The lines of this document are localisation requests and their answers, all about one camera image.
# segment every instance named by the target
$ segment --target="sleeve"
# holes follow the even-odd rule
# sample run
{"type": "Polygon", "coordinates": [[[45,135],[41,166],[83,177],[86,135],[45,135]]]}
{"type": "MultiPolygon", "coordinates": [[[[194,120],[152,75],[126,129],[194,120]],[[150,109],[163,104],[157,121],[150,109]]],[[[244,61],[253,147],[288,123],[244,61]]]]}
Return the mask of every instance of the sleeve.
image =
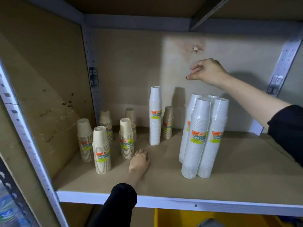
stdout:
{"type": "Polygon", "coordinates": [[[285,107],[267,124],[268,134],[303,167],[303,108],[285,107]]]}
{"type": "Polygon", "coordinates": [[[117,184],[89,227],[129,227],[136,203],[134,188],[126,183],[117,184]]]}

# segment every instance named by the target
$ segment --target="shelf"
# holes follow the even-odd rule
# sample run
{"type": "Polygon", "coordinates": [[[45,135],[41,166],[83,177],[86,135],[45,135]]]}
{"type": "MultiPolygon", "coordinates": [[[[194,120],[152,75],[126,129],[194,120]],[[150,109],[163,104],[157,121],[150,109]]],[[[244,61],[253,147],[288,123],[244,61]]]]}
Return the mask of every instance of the shelf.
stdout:
{"type": "MultiPolygon", "coordinates": [[[[303,216],[303,169],[274,145],[252,133],[225,132],[213,173],[186,179],[178,161],[182,130],[149,144],[138,132],[135,151],[147,149],[151,164],[139,182],[138,207],[303,216]]],[[[118,133],[111,145],[112,170],[104,175],[77,154],[53,182],[62,202],[103,204],[128,171],[118,133]]]]}

